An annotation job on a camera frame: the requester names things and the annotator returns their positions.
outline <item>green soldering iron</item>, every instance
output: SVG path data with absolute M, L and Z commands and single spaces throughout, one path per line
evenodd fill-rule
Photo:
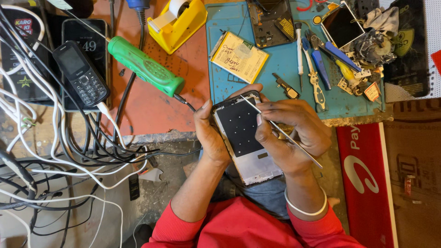
M 179 94 L 184 88 L 183 78 L 178 77 L 171 71 L 167 70 L 164 66 L 150 58 L 137 47 L 133 46 L 123 37 L 115 36 L 110 39 L 92 28 L 80 18 L 76 17 L 74 14 L 70 13 L 68 10 L 65 11 L 106 39 L 108 42 L 108 52 L 113 55 L 116 61 L 132 70 L 143 81 L 151 83 L 169 97 L 176 97 L 175 94 Z

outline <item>workbench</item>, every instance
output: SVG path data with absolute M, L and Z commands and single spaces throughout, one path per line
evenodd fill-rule
M 205 0 L 206 4 L 236 2 L 235 0 Z M 146 17 L 157 17 L 166 5 L 166 0 L 151 2 L 151 8 L 146 10 Z M 98 0 L 94 6 L 91 18 L 101 18 L 110 23 L 107 0 Z M 122 36 L 135 46 L 139 42 L 139 22 L 135 11 L 129 9 L 125 1 L 115 2 L 116 35 Z M 175 75 L 185 79 L 185 87 L 181 95 L 196 109 L 210 97 L 209 62 L 207 54 L 206 27 L 199 29 L 184 45 L 172 55 L 168 55 L 150 35 L 147 35 L 144 52 L 164 65 Z M 126 70 L 123 76 L 119 73 L 125 67 L 113 60 L 112 64 L 112 109 L 116 115 L 121 96 L 130 78 L 131 71 Z M 25 137 L 30 147 L 40 156 L 49 155 L 53 142 L 52 107 L 32 105 L 38 113 L 37 125 L 26 132 Z M 326 119 L 323 122 L 330 126 L 346 126 L 392 120 L 392 106 L 386 105 L 385 111 L 375 111 L 373 115 L 340 117 Z M 17 135 L 16 124 L 3 112 L 0 112 L 0 149 Z M 69 126 L 79 147 L 83 146 L 85 138 L 85 123 L 79 113 L 69 113 Z M 106 133 L 113 131 L 113 126 L 104 116 L 102 127 Z M 124 141 L 131 145 L 152 143 L 170 143 L 196 140 L 193 114 L 188 106 L 172 99 L 158 89 L 136 78 L 128 95 L 124 108 L 120 130 Z M 12 150 L 17 158 L 28 157 L 21 142 L 17 142 Z

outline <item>silver bangle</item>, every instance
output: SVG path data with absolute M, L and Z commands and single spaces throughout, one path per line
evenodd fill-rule
M 319 186 L 321 188 L 321 190 L 323 191 L 323 194 L 325 195 L 325 202 L 323 203 L 323 206 L 321 207 L 321 209 L 315 213 L 307 213 L 305 211 L 300 210 L 298 207 L 294 206 L 294 204 L 292 204 L 292 202 L 288 199 L 288 192 L 287 192 L 287 188 L 285 189 L 285 199 L 286 202 L 289 204 L 290 207 L 294 208 L 295 210 L 297 210 L 298 212 L 304 214 L 304 215 L 308 215 L 308 216 L 315 216 L 315 215 L 319 215 L 321 212 L 323 212 L 323 210 L 325 210 L 326 208 L 326 204 L 328 203 L 328 197 L 326 196 L 326 192 L 325 190 Z

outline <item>jeans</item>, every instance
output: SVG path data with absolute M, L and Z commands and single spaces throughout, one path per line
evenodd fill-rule
M 253 187 L 245 187 L 234 163 L 230 163 L 217 185 L 210 202 L 225 201 L 243 196 L 276 219 L 289 219 L 285 199 L 285 177 L 270 180 Z

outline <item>dirty floor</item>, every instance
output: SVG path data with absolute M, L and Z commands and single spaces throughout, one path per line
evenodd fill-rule
M 318 159 L 323 169 L 313 167 L 314 175 L 318 183 L 324 188 L 329 197 L 340 198 L 340 204 L 334 206 L 334 212 L 341 220 L 343 228 L 349 233 L 348 217 L 346 212 L 346 201 L 343 189 L 343 180 L 341 175 L 340 157 L 337 145 L 337 136 L 335 128 L 332 129 L 332 146 L 327 153 Z M 169 143 L 149 146 L 150 149 L 160 148 L 163 151 L 173 153 L 187 153 L 190 150 L 199 148 L 196 142 Z M 160 175 L 162 182 L 151 182 L 140 180 L 141 195 L 147 199 L 148 208 L 144 207 L 141 216 L 145 215 L 141 224 L 149 224 L 154 227 L 156 221 L 161 216 L 170 199 L 179 190 L 184 183 L 186 176 L 183 167 L 190 165 L 198 160 L 198 153 L 185 157 L 177 156 L 156 156 L 158 168 L 164 173 Z

